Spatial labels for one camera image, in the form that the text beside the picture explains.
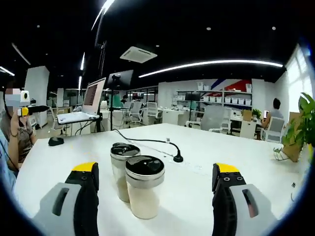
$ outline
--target storage box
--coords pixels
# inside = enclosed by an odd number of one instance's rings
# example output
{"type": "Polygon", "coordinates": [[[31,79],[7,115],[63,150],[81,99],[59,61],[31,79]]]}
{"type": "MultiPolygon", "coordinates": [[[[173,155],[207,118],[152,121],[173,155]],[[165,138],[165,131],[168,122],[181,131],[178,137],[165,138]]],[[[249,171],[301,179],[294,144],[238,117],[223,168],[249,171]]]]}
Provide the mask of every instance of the storage box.
{"type": "Polygon", "coordinates": [[[244,105],[244,101],[245,101],[245,99],[239,98],[238,99],[238,104],[244,105]]]}
{"type": "Polygon", "coordinates": [[[232,103],[233,103],[233,104],[237,104],[237,103],[238,103],[238,98],[233,97],[233,98],[232,98],[232,103]]]}
{"type": "Polygon", "coordinates": [[[252,120],[252,111],[243,110],[243,120],[251,121],[252,120]]]}
{"type": "Polygon", "coordinates": [[[251,99],[245,99],[245,105],[250,106],[252,104],[252,100],[251,99]]]}
{"type": "Polygon", "coordinates": [[[226,103],[231,103],[231,98],[230,98],[230,97],[226,97],[226,98],[225,98],[225,102],[226,102],[226,103]]]}
{"type": "Polygon", "coordinates": [[[252,85],[251,84],[246,84],[246,92],[252,93],[252,85]]]}
{"type": "Polygon", "coordinates": [[[198,90],[203,90],[203,82],[197,82],[198,90]]]}
{"type": "Polygon", "coordinates": [[[210,97],[210,102],[216,102],[216,97],[210,97]]]}

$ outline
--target cardboard box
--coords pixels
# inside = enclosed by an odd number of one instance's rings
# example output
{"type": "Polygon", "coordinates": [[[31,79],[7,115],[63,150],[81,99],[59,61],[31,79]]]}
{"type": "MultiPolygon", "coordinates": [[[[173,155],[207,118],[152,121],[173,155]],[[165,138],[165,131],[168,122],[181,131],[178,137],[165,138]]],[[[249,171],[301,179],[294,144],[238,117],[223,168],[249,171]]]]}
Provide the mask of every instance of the cardboard box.
{"type": "Polygon", "coordinates": [[[243,120],[251,121],[252,120],[252,111],[243,110],[243,120]]]}
{"type": "MultiPolygon", "coordinates": [[[[297,135],[297,127],[299,127],[301,123],[300,119],[301,114],[297,112],[290,112],[289,114],[289,125],[293,119],[295,119],[295,126],[294,126],[294,135],[297,135]]],[[[292,137],[290,140],[290,143],[294,142],[294,138],[292,137]]],[[[291,161],[297,162],[299,159],[300,151],[302,149],[302,146],[299,144],[294,144],[294,145],[284,145],[282,148],[282,152],[287,155],[291,161]]]]}

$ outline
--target black lid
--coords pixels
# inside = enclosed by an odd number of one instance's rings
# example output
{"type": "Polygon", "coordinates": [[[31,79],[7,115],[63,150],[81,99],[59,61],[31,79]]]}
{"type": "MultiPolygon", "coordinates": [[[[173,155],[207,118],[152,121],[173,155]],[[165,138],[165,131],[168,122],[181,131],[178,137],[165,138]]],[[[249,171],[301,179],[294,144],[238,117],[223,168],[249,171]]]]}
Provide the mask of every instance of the black lid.
{"type": "Polygon", "coordinates": [[[120,156],[134,156],[140,152],[140,149],[131,144],[115,143],[110,149],[112,154],[120,156]]]}
{"type": "Polygon", "coordinates": [[[163,171],[164,163],[153,156],[135,156],[127,160],[126,169],[142,176],[156,175],[163,171]]]}

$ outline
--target dark hair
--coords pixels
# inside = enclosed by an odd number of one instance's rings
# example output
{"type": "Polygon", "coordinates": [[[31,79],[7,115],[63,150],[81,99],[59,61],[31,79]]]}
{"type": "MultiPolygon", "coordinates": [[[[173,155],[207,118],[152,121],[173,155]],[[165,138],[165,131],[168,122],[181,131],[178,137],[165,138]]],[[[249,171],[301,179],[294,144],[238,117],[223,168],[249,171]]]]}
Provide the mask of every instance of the dark hair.
{"type": "Polygon", "coordinates": [[[274,99],[274,108],[278,110],[280,108],[280,105],[281,105],[280,100],[275,98],[274,99]]]}

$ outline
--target green leaves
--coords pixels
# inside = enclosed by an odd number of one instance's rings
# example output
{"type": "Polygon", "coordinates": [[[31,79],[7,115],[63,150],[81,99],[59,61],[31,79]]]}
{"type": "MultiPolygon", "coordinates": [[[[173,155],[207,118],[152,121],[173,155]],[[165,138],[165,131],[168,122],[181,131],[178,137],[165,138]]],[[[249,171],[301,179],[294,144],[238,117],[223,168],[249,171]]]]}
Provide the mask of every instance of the green leaves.
{"type": "Polygon", "coordinates": [[[302,96],[299,98],[301,116],[290,122],[287,135],[283,137],[283,144],[308,143],[315,147],[315,101],[308,94],[304,92],[302,94],[305,98],[302,96]],[[296,123],[299,123],[299,126],[295,130],[296,123]]]}

